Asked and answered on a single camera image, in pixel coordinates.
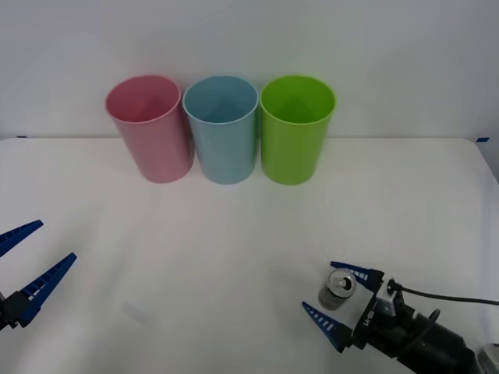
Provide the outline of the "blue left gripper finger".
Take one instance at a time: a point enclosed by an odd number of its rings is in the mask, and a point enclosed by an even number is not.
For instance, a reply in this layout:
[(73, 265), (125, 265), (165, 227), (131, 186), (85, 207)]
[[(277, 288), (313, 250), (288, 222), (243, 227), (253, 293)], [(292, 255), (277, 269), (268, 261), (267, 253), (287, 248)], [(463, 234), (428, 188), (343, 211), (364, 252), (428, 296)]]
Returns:
[(28, 326), (76, 259), (76, 254), (70, 253), (27, 286), (5, 298), (3, 326)]
[(3, 257), (22, 240), (34, 233), (43, 225), (44, 224), (41, 220), (36, 220), (12, 229), (11, 231), (7, 231), (6, 233), (0, 234), (0, 256)]

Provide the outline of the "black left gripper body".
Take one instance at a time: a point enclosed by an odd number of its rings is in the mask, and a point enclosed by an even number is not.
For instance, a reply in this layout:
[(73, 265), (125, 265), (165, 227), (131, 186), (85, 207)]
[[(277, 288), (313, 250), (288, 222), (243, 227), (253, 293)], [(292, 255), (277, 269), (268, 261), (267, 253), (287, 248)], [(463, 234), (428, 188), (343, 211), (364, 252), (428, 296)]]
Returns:
[(7, 326), (9, 326), (11, 321), (11, 298), (5, 298), (1, 295), (0, 301), (0, 330), (3, 330)]

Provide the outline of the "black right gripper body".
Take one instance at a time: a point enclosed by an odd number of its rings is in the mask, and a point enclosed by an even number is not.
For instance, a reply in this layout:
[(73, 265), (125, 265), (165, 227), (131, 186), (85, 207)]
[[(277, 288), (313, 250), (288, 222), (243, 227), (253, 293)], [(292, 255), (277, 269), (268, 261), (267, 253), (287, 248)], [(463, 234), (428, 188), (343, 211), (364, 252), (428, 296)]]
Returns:
[(373, 292), (352, 333), (356, 342), (373, 345), (380, 351), (408, 351), (417, 342), (416, 311), (406, 305), (401, 286), (393, 277), (355, 279)]

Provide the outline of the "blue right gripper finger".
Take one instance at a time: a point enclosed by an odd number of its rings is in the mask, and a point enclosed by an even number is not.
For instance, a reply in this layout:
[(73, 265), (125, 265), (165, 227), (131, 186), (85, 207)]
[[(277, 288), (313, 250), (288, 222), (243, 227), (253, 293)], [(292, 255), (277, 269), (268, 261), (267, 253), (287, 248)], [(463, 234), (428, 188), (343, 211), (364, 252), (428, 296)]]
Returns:
[(330, 266), (335, 269), (343, 269), (350, 272), (354, 276), (356, 282), (361, 284), (365, 289), (376, 294), (383, 283), (384, 272), (375, 269), (367, 269), (361, 266), (355, 266), (348, 263), (340, 263), (330, 261)]
[(307, 302), (302, 302), (301, 305), (337, 352), (342, 353), (346, 348), (357, 345), (355, 323), (344, 324), (324, 314)]

